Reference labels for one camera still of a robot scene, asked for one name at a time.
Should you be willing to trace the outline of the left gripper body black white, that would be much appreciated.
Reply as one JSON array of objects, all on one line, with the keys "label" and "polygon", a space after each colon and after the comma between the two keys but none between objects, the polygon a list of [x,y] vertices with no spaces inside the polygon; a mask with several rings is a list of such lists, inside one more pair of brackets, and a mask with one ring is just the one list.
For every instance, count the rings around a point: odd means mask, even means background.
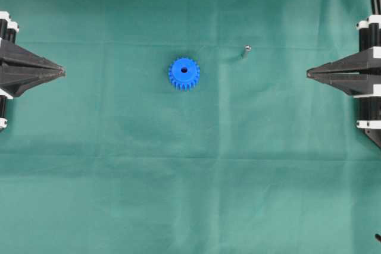
[{"label": "left gripper body black white", "polygon": [[[19,32],[19,25],[17,22],[11,20],[9,12],[1,11],[1,40],[8,40],[15,43],[16,35]],[[1,89],[1,131],[3,131],[8,124],[6,119],[6,107],[7,101],[13,99],[13,97]]]}]

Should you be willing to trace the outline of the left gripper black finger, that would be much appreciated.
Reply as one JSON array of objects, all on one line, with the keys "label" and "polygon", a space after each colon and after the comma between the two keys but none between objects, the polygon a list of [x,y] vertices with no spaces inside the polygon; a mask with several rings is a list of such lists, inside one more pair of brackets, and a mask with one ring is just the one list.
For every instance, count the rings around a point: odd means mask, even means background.
[{"label": "left gripper black finger", "polygon": [[4,39],[1,39],[1,61],[22,67],[63,70],[62,66]]},{"label": "left gripper black finger", "polygon": [[12,97],[40,84],[65,76],[65,70],[48,68],[1,68],[1,90]]}]

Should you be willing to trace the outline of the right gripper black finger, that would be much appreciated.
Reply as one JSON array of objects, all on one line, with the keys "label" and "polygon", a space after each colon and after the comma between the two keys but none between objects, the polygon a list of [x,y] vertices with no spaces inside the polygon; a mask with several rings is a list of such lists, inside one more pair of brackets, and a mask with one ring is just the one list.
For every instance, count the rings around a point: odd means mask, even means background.
[{"label": "right gripper black finger", "polygon": [[351,73],[366,71],[373,66],[373,48],[363,50],[337,61],[328,62],[319,67],[307,70],[307,76],[315,74]]},{"label": "right gripper black finger", "polygon": [[349,96],[369,95],[373,93],[373,79],[367,74],[344,73],[307,73],[309,79],[328,84]]}]

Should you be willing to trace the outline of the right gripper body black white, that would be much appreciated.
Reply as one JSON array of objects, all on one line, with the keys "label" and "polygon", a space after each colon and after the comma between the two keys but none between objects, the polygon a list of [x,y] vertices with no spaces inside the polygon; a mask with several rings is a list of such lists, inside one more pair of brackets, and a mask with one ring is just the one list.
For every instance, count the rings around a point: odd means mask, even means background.
[{"label": "right gripper body black white", "polygon": [[362,110],[357,121],[358,128],[380,130],[380,15],[370,15],[357,23],[359,51],[370,49],[371,59],[376,60],[376,67],[368,74],[376,76],[376,82],[370,84],[371,91],[358,95]]}]

